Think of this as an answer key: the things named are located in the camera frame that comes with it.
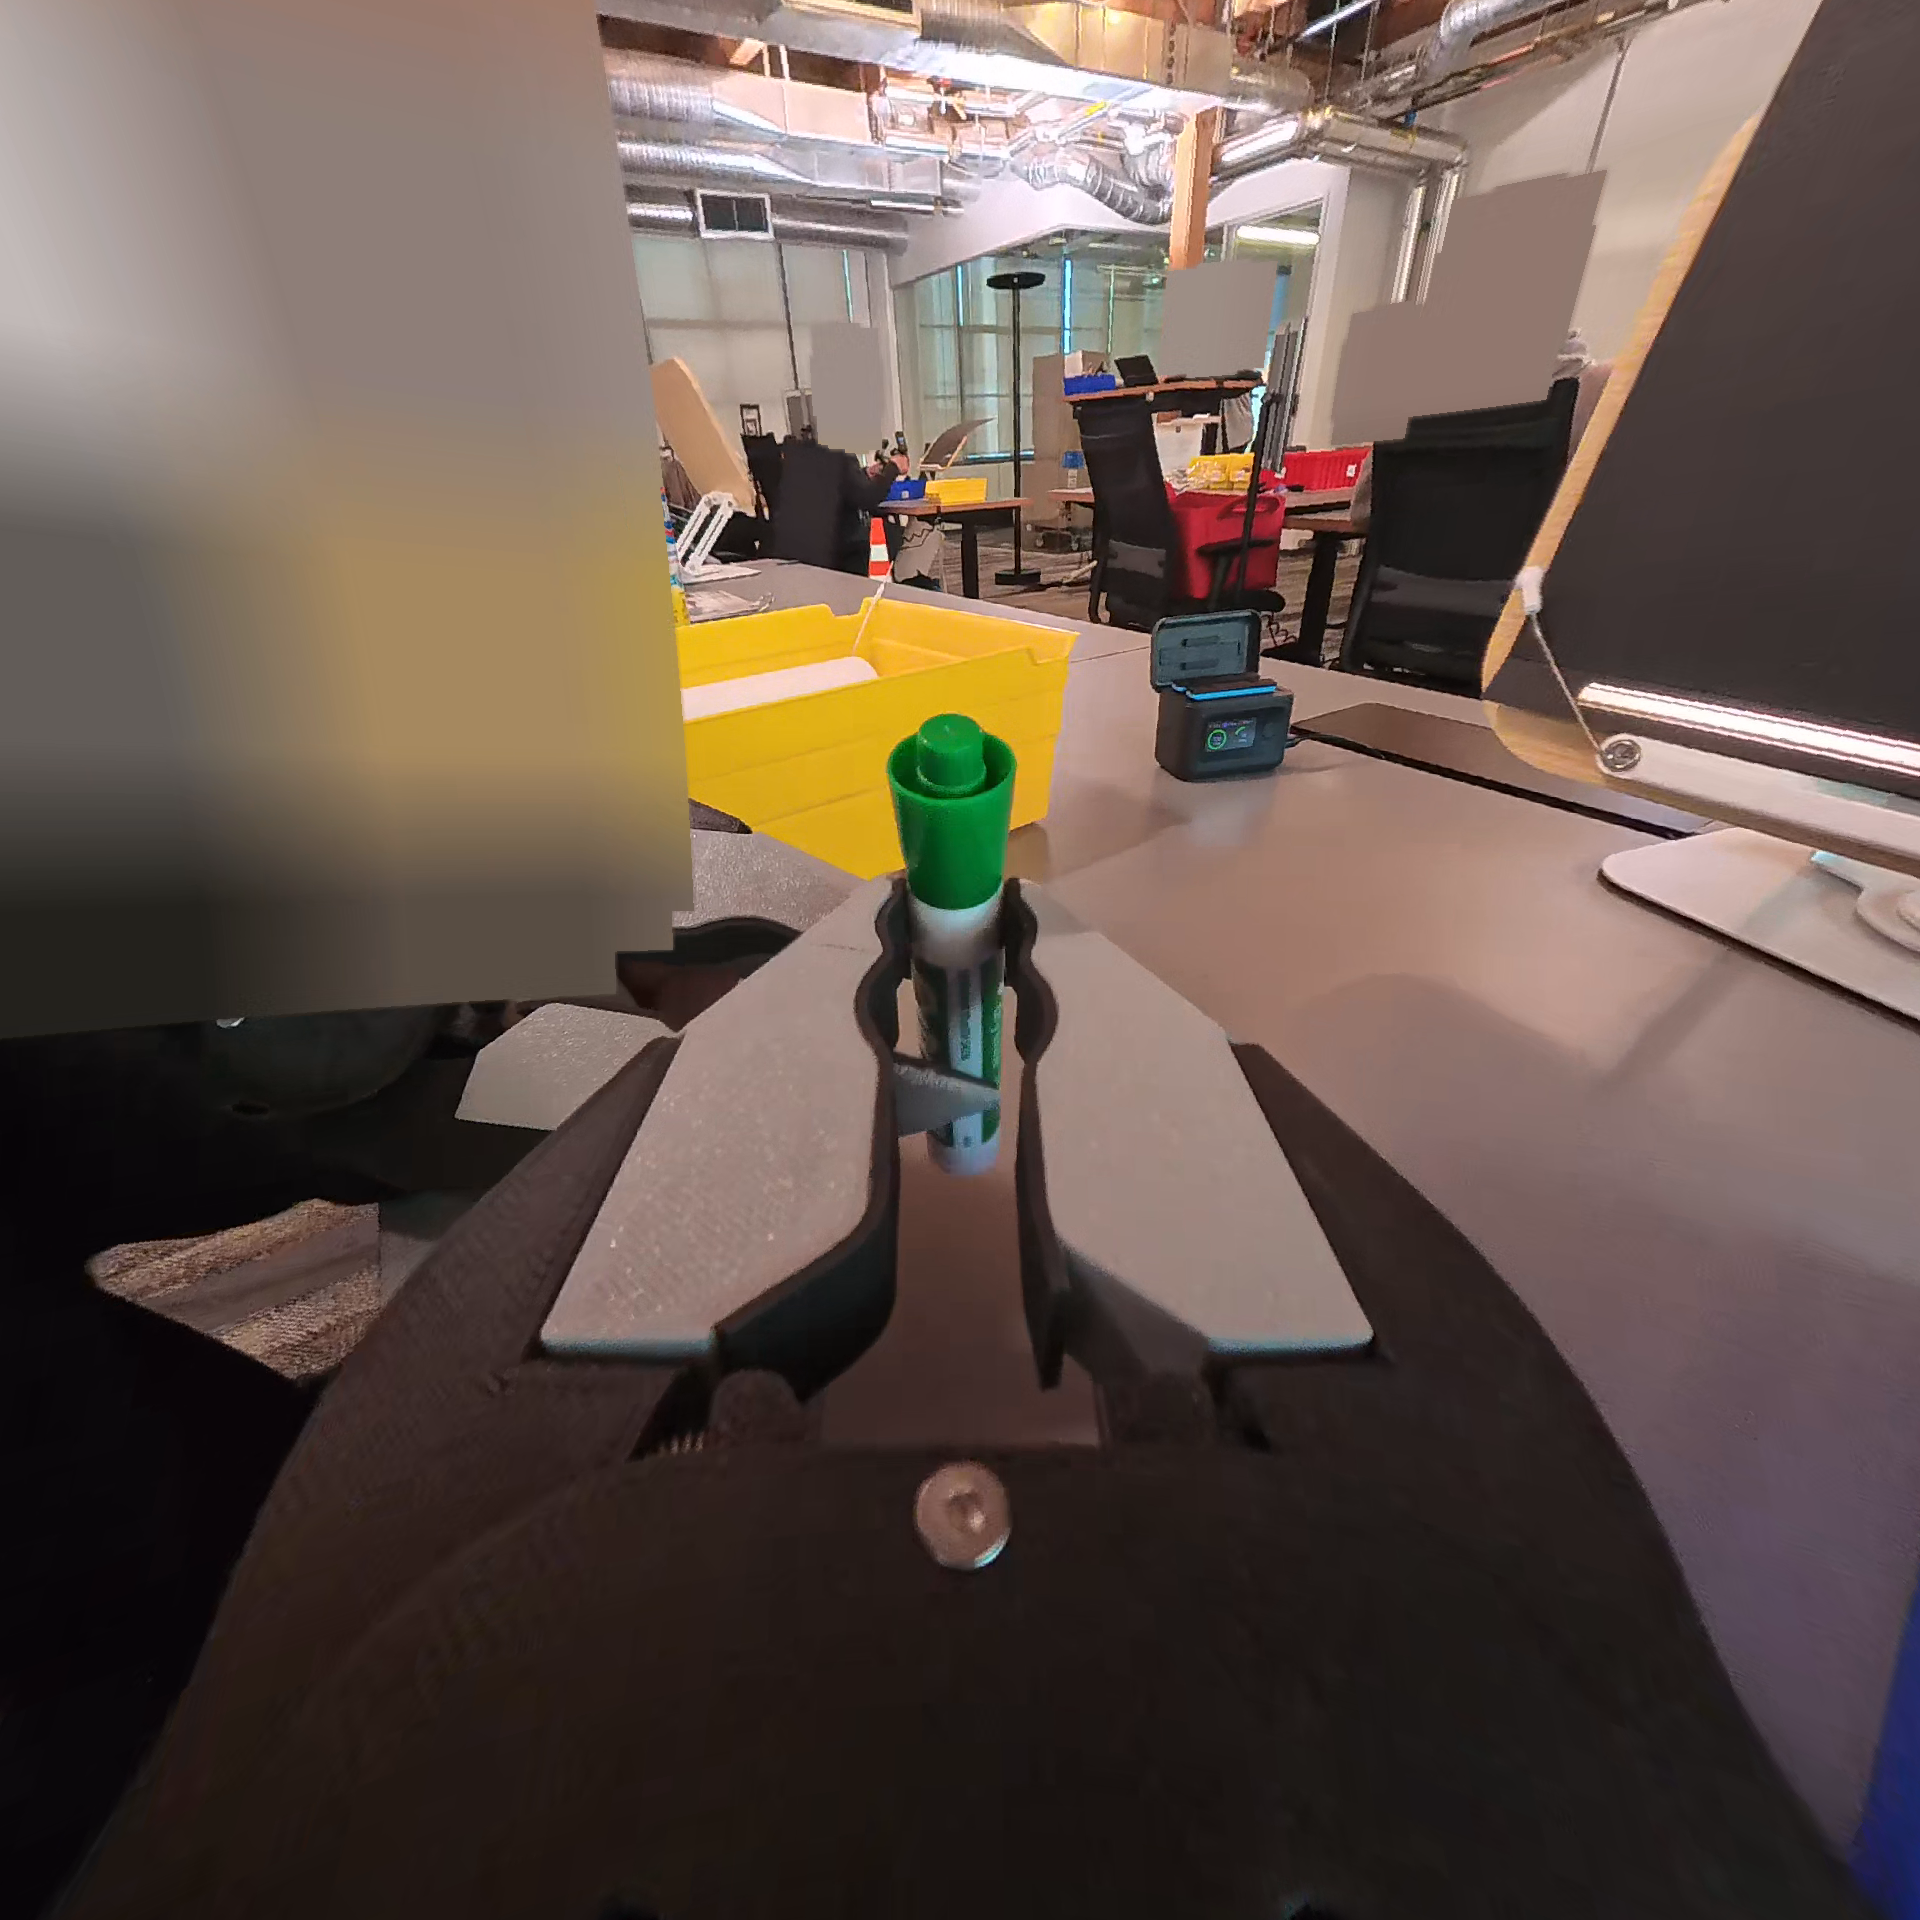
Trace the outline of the black floor lamp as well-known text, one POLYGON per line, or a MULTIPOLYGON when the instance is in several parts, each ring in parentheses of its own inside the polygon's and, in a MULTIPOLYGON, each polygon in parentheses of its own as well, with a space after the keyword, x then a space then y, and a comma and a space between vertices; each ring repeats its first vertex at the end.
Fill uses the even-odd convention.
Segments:
POLYGON ((1024 297, 1045 284, 1045 271, 1028 262, 995 271, 989 288, 1003 297, 1011 328, 1007 340, 1007 388, 1013 407, 1011 463, 1013 463, 1013 563, 997 571, 995 582, 1011 592, 1032 592, 1040 573, 1024 559, 1024 297))

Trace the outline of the black office chair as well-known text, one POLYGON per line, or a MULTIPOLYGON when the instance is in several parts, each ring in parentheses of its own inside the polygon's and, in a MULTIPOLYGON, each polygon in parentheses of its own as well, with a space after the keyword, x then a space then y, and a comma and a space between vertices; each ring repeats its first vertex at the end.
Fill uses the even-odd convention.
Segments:
POLYGON ((1578 379, 1539 399, 1412 415, 1374 446, 1338 667, 1477 695, 1490 637, 1574 444, 1578 379))
MULTIPOLYGON (((1239 592, 1222 601, 1216 585, 1207 604, 1167 592, 1172 517, 1154 417, 1141 397, 1085 399, 1075 407, 1095 510, 1090 615, 1131 632, 1148 632, 1166 616, 1210 609, 1254 609, 1278 616, 1286 601, 1272 592, 1239 592)), ((1254 495, 1271 471, 1246 473, 1236 488, 1254 495)))

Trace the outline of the green dry erase marker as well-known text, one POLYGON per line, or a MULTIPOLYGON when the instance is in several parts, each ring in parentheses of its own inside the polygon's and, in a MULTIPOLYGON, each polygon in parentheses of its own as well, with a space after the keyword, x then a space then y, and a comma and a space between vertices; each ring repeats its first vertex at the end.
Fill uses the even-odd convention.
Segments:
POLYGON ((886 759, 928 1065, 1000 1087, 1000 896, 1016 757, 978 719, 923 719, 886 759))

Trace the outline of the large yellow plastic bin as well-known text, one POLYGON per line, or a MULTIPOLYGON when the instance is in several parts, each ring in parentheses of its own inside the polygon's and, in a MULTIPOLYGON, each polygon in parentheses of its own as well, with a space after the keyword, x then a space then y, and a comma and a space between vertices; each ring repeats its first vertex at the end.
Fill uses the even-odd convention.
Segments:
MULTIPOLYGON (((680 688, 851 655, 858 609, 776 608, 678 629, 680 688)), ((862 657, 871 685, 686 724, 687 796, 871 880, 901 869, 886 761, 938 712, 965 712, 1016 761, 1013 827, 1050 812, 1075 632, 885 595, 862 657)))

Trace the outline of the black computer monitor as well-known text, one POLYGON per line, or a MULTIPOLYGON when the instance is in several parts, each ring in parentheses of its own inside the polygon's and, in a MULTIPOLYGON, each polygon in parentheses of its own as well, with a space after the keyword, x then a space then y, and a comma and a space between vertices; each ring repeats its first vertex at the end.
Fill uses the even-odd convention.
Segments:
POLYGON ((1917 7, 1706 174, 1480 670, 1536 769, 1915 875, 1917 7))

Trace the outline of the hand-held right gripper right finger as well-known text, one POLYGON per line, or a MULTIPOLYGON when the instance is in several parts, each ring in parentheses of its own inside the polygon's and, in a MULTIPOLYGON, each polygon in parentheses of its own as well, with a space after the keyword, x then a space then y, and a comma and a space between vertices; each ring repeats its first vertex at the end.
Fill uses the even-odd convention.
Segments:
POLYGON ((1228 1031, 1042 887, 1000 910, 1020 1283, 1038 1379, 1211 1379, 1374 1325, 1228 1031))

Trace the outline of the blue plastic bin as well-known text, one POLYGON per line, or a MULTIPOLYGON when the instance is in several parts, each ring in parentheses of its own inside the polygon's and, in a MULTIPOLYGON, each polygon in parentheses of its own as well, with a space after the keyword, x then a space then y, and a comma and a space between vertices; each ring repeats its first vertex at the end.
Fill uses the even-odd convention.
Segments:
POLYGON ((1883 1767, 1868 1788, 1853 1847, 1863 1895, 1885 1917, 1917 1915, 1917 1776, 1883 1767))

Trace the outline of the white foam sheet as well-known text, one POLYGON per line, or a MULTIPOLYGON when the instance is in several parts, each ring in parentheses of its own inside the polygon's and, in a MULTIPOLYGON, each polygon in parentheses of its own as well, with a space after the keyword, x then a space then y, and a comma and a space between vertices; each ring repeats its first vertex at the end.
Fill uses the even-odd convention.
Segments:
POLYGON ((878 667, 862 655, 834 655, 818 662, 764 670, 757 675, 686 685, 680 689, 680 715, 695 724, 725 712, 740 712, 771 704, 789 704, 818 693, 871 685, 880 679, 878 667))

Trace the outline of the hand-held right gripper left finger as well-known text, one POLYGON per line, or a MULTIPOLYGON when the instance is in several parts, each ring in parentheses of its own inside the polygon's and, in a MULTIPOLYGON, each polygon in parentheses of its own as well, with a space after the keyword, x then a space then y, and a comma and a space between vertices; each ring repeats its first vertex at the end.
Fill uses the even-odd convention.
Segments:
POLYGON ((853 899, 698 1015, 540 1332, 554 1360, 816 1396, 895 1301, 906 892, 853 899))

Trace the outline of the black desk slot cover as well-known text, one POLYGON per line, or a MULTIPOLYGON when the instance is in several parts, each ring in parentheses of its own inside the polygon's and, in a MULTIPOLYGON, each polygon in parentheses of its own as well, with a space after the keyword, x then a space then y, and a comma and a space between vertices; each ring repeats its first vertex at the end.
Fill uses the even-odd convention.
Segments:
POLYGON ((1488 726, 1443 712, 1390 704, 1351 704, 1293 719, 1291 734, 1659 838, 1672 841, 1712 827, 1678 806, 1536 769, 1488 726))

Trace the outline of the white monitor stand base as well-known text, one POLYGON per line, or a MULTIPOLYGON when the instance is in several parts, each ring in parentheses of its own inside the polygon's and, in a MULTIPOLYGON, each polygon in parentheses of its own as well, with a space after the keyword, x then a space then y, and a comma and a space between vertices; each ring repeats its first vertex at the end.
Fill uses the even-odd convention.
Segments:
POLYGON ((1720 827, 1613 852, 1599 880, 1669 918, 1917 1022, 1912 875, 1720 827))

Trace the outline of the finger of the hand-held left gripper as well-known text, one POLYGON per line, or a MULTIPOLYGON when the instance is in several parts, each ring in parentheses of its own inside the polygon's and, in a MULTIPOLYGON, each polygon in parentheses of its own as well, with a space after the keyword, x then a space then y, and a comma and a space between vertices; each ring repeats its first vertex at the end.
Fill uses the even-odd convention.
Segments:
MULTIPOLYGON (((646 1015, 548 1001, 477 1051, 455 1115, 551 1134, 646 1046, 672 1037, 646 1015)), ((893 1073, 901 1136, 998 1115, 1000 1092, 971 1073, 901 1051, 893 1073)))

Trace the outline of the black battery charger case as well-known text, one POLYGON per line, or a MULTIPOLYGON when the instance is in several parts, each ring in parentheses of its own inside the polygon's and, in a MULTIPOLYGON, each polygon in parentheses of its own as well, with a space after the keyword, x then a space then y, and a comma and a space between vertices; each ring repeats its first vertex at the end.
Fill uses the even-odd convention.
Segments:
POLYGON ((1179 781, 1278 772, 1291 741, 1291 689, 1260 672, 1254 609, 1170 615, 1150 635, 1159 695, 1154 753, 1179 781))

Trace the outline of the beige board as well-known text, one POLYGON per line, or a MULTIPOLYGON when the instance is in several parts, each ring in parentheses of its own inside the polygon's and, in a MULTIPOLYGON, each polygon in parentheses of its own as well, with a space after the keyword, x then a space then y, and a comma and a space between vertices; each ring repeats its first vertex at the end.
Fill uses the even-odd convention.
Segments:
POLYGON ((699 495, 727 494, 738 510, 755 502, 755 481, 735 429, 722 427, 687 361, 664 356, 651 363, 656 425, 699 495))

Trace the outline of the red storage tote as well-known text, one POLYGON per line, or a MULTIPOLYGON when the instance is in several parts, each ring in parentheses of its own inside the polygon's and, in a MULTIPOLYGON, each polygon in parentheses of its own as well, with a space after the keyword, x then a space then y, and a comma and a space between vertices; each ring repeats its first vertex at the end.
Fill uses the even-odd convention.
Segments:
POLYGON ((1166 486, 1172 517, 1167 592, 1207 604, 1213 588, 1228 601, 1239 592, 1272 592, 1280 568, 1286 491, 1266 473, 1254 495, 1166 486))

